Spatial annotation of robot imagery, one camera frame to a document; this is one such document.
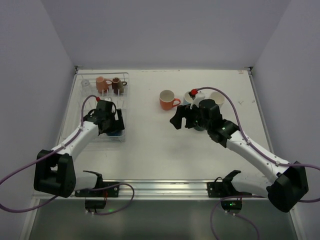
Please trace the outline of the orange mug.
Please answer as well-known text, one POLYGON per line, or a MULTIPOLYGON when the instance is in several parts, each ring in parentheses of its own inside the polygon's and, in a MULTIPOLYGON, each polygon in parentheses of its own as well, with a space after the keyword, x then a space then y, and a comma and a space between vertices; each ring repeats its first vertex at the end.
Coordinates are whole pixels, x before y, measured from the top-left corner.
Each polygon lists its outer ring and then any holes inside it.
POLYGON ((175 94, 171 90, 163 90, 159 94, 159 103, 160 107, 165 110, 169 111, 174 107, 177 107, 181 104, 181 100, 175 98, 175 94))

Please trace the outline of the right round controller board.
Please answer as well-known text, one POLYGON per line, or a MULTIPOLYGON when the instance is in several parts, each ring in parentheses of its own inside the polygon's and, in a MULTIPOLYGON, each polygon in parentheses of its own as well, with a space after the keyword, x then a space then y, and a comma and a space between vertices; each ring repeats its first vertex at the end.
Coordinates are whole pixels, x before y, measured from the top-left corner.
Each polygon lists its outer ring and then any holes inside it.
POLYGON ((243 207, 241 200, 223 200, 220 205, 225 212, 235 215, 239 214, 243 207))

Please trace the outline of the dark blue mug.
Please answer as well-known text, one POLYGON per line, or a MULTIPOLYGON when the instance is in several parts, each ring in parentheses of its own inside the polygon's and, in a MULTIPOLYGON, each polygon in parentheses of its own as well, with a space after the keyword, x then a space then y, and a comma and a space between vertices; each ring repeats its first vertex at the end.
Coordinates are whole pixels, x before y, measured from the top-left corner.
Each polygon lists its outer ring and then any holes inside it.
POLYGON ((112 132, 108 132, 106 133, 107 136, 109 137, 120 137, 123 135, 123 130, 116 130, 116 131, 112 131, 112 132))

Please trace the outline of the white mug gold rim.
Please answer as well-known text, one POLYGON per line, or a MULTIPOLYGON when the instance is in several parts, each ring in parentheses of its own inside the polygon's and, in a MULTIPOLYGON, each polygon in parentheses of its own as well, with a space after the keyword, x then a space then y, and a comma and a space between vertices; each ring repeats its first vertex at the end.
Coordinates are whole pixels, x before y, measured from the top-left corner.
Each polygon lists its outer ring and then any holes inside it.
POLYGON ((213 91, 209 98, 214 100, 219 107, 222 107, 225 103, 225 96, 218 91, 213 91))

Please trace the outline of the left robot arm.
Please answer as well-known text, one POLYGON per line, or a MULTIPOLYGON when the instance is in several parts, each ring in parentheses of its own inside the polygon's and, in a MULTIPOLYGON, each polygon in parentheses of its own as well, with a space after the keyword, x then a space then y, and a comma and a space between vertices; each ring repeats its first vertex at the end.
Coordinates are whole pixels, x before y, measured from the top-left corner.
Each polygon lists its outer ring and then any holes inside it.
POLYGON ((87 145, 100 135, 125 129, 122 109, 112 101, 98 100, 96 107, 82 113, 80 124, 63 142, 51 150, 41 150, 36 159, 33 187, 38 192, 68 198, 73 192, 102 188, 102 175, 76 172, 75 160, 87 145))

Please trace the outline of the brown mug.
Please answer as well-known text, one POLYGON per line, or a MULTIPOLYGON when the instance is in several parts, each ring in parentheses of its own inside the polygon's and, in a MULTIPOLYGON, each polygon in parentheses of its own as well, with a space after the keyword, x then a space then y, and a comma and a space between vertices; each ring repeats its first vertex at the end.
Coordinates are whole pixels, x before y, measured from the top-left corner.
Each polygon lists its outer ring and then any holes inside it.
POLYGON ((112 90, 115 95, 122 95, 125 91, 127 81, 121 81, 118 77, 112 79, 112 90))

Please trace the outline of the light blue mug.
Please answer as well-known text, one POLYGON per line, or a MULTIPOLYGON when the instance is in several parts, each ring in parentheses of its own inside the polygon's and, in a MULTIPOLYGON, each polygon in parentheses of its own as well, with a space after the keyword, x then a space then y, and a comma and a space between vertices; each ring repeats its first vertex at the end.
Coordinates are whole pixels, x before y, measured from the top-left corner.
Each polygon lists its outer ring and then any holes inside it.
POLYGON ((186 92, 183 96, 183 105, 191 105, 193 103, 193 98, 190 96, 189 92, 186 92))

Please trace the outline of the left black controller box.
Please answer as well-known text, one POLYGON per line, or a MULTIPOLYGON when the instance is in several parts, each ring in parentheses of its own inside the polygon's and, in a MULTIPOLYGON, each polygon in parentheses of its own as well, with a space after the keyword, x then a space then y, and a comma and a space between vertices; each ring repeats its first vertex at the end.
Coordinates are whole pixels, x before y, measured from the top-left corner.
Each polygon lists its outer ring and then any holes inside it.
POLYGON ((106 200, 85 200, 84 207, 88 212, 97 213, 106 207, 106 200))

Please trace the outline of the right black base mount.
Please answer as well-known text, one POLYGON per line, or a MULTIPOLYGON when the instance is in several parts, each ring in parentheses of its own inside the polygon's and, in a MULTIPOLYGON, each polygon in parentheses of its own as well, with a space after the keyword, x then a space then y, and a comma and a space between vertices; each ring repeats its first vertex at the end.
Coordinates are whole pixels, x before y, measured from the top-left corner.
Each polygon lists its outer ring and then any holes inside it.
POLYGON ((225 198, 231 196, 251 196, 252 194, 245 191, 238 191, 232 185, 231 177, 217 177, 214 181, 206 183, 206 190, 209 198, 225 198))

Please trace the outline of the clear glass cup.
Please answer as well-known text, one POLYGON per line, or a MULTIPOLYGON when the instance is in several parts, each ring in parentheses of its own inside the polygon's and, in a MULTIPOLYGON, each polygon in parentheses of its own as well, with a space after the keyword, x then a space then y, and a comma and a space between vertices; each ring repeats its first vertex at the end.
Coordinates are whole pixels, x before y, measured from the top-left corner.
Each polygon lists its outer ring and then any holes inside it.
POLYGON ((83 79, 81 81, 81 90, 80 90, 82 96, 84 96, 85 98, 87 96, 89 96, 92 92, 91 90, 91 83, 88 79, 83 79))

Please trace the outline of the dark green mug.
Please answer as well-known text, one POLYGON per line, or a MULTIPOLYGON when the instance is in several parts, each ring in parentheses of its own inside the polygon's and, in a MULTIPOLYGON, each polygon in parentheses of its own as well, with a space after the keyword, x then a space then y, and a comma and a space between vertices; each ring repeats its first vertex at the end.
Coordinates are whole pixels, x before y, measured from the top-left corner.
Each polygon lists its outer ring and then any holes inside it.
POLYGON ((200 126, 195 126, 194 129, 195 129, 196 131, 200 131, 200 132, 205 130, 204 128, 202 128, 202 127, 200 127, 200 126))

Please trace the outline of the aluminium rail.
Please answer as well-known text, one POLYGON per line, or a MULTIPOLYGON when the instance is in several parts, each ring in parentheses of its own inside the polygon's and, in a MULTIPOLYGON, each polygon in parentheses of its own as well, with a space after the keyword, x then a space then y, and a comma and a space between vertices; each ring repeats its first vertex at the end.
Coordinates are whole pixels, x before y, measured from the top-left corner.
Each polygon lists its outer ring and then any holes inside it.
MULTIPOLYGON (((72 192, 68 193, 68 198, 86 198, 90 200, 102 199, 103 197, 76 197, 78 190, 93 189, 100 182, 119 182, 118 197, 108 197, 106 199, 118 198, 128 200, 134 197, 138 200, 181 200, 181 199, 205 199, 208 197, 207 182, 214 180, 105 180, 101 176, 86 173, 76 180, 72 192)), ((239 192, 247 192, 256 196, 267 197, 267 187, 271 185, 265 177, 249 176, 243 178, 239 174, 233 177, 231 184, 239 192)))

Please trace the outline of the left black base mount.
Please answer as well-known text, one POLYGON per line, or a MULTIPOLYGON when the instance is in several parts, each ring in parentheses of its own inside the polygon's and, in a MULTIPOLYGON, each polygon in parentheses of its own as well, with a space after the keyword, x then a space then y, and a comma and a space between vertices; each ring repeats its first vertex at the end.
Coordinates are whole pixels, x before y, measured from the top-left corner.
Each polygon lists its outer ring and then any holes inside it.
POLYGON ((74 195, 82 198, 117 198, 119 186, 117 181, 101 181, 93 189, 77 190, 74 195))

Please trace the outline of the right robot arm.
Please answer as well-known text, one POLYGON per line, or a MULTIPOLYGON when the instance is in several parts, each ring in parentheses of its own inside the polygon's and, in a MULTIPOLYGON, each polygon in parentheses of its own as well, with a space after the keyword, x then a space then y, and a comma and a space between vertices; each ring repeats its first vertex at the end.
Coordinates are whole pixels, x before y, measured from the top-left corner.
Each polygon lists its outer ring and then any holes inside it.
POLYGON ((210 198, 262 196, 278 210, 289 212, 308 192, 306 170, 299 162, 293 166, 261 146, 253 147, 244 138, 238 125, 223 118, 219 106, 212 99, 204 99, 195 105, 180 105, 170 123, 177 129, 200 127, 207 131, 210 139, 238 154, 263 177, 248 176, 233 170, 222 181, 207 183, 210 198))

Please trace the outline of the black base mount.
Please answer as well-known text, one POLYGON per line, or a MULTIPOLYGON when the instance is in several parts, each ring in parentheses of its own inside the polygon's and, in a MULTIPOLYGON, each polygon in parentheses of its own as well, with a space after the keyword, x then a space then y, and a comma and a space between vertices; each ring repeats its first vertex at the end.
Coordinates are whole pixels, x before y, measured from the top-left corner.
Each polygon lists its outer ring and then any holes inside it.
POLYGON ((217 177, 214 181, 206 183, 206 190, 209 198, 225 198, 231 196, 251 196, 252 194, 245 191, 238 191, 232 185, 231 177, 217 177))
POLYGON ((117 181, 101 181, 93 189, 77 190, 74 195, 82 198, 117 198, 119 186, 117 181))

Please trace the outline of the pink mug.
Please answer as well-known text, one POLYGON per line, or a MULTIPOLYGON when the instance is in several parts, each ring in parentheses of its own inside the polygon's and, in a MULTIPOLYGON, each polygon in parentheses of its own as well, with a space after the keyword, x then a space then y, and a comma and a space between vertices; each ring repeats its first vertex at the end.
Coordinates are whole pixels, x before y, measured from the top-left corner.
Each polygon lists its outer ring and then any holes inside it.
POLYGON ((95 79, 95 85, 99 94, 106 94, 112 85, 112 80, 99 76, 95 79))

